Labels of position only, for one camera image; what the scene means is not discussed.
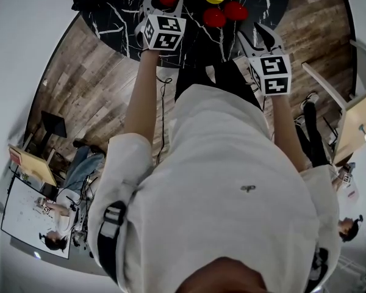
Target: wooden floor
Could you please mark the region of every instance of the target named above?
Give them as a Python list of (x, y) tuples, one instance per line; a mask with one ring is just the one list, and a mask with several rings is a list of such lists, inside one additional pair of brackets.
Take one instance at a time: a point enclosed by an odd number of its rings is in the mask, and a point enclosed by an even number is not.
[[(325, 126), (322, 116), (336, 124), (338, 107), (331, 97), (323, 91), (301, 68), (309, 62), (348, 100), (351, 90), (351, 46), (350, 29), (343, 0), (290, 0), (277, 33), (281, 35), (286, 51), (290, 54), (293, 70), (290, 102), (293, 114), (301, 113), (300, 102), (311, 91), (317, 91), (320, 101), (317, 105), (318, 128), (324, 137), (330, 130)], [(251, 82), (247, 59), (236, 60), (246, 79)], [(68, 138), (52, 136), (48, 148), (54, 147), (60, 154), (71, 160), (75, 149), (74, 139), (84, 139), (103, 150), (108, 140), (122, 133), (124, 116), (135, 77), (138, 62), (124, 57), (106, 46), (78, 18), (68, 31), (46, 73), (47, 85), (41, 85), (27, 125), (28, 131), (35, 131), (40, 122), (41, 110), (65, 118)], [(174, 106), (174, 87), (178, 70), (159, 68), (161, 79), (173, 78), (165, 91), (165, 113)], [(258, 92), (258, 100), (263, 99)], [(161, 137), (161, 99), (157, 102), (157, 124), (154, 154), (160, 148)], [(266, 102), (265, 116), (272, 130), (272, 106)], [(43, 129), (39, 129), (36, 140), (41, 140)]]

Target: round table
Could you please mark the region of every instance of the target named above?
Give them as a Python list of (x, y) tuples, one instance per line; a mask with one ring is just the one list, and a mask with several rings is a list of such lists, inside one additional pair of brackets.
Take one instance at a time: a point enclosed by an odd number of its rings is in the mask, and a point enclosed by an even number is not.
[[(225, 0), (218, 7), (223, 10)], [(231, 60), (238, 55), (235, 33), (243, 30), (254, 44), (258, 38), (254, 22), (274, 29), (285, 13), (289, 0), (232, 0), (248, 9), (244, 22), (227, 21), (222, 28), (203, 25), (203, 11), (217, 5), (206, 0), (184, 0), (182, 17), (187, 20), (184, 38), (175, 51), (162, 51), (159, 65), (171, 68), (209, 66)], [(101, 10), (81, 12), (91, 30), (112, 49), (140, 60), (139, 47), (134, 29), (139, 23), (139, 9), (143, 0), (115, 0), (106, 3)]]

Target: black strap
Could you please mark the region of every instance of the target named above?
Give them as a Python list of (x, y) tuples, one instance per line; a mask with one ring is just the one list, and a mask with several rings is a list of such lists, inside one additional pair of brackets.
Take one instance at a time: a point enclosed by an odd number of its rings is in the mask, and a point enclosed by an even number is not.
[(115, 283), (118, 283), (117, 240), (125, 213), (126, 205), (122, 201), (112, 203), (104, 212), (103, 223), (98, 235), (99, 262)]

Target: black pants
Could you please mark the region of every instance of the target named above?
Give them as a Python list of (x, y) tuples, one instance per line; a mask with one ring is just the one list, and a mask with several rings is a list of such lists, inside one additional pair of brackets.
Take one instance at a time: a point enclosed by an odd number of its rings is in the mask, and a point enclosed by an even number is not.
[(180, 95), (193, 84), (208, 85), (229, 93), (233, 93), (245, 101), (257, 106), (259, 102), (253, 93), (251, 86), (246, 84), (244, 76), (239, 71), (236, 63), (232, 60), (214, 66), (215, 83), (210, 80), (204, 67), (183, 68), (179, 70), (178, 81), (176, 82), (175, 101)]
[(321, 141), (321, 135), (317, 131), (316, 108), (314, 103), (307, 102), (305, 104), (304, 116), (306, 130), (310, 141), (305, 136), (305, 133), (301, 127), (297, 125), (295, 126), (303, 151), (312, 162), (313, 167), (327, 165), (329, 162), (325, 155), (323, 142)]

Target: jeans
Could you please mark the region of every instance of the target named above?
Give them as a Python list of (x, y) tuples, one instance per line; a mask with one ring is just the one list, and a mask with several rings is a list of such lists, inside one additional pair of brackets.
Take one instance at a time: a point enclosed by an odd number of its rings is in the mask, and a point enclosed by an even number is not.
[(295, 126), (301, 147), (305, 155), (312, 162), (313, 167), (329, 164), (325, 155), (323, 141), (316, 126), (316, 108), (312, 102), (307, 102), (304, 106), (305, 125), (309, 140), (304, 131), (299, 126)]
[(176, 81), (175, 101), (191, 85), (201, 84), (233, 93), (262, 110), (251, 86), (246, 84), (244, 76), (233, 60), (214, 65), (214, 72), (215, 83), (208, 77), (204, 67), (180, 69)]
[(86, 145), (77, 149), (76, 155), (66, 173), (66, 180), (63, 183), (64, 188), (70, 189), (79, 195), (81, 195), (81, 188), (86, 177), (91, 175), (104, 160), (102, 153), (88, 157), (89, 152), (90, 147)]

